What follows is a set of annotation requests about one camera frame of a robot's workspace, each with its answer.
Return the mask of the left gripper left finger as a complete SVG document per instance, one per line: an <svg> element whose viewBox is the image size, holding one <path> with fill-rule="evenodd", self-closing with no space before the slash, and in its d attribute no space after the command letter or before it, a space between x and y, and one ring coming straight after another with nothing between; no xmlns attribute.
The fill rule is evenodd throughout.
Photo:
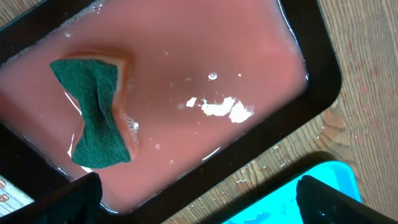
<svg viewBox="0 0 398 224"><path fill-rule="evenodd" d="M2 224L94 224L100 209L103 190L97 173L89 173L1 217Z"/></svg>

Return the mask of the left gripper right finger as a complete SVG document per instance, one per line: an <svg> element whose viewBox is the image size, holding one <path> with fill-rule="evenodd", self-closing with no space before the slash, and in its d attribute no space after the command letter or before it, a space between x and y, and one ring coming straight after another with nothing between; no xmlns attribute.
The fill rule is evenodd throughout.
<svg viewBox="0 0 398 224"><path fill-rule="evenodd" d="M296 193L304 224L397 224L309 175L298 181Z"/></svg>

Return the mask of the green scrub sponge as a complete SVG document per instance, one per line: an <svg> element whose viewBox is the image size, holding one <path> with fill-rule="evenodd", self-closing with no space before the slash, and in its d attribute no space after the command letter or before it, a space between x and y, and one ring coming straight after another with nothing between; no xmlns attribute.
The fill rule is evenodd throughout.
<svg viewBox="0 0 398 224"><path fill-rule="evenodd" d="M79 106L84 126L72 161L90 169L130 162L132 135L124 120L126 58L79 55L50 63L67 96Z"/></svg>

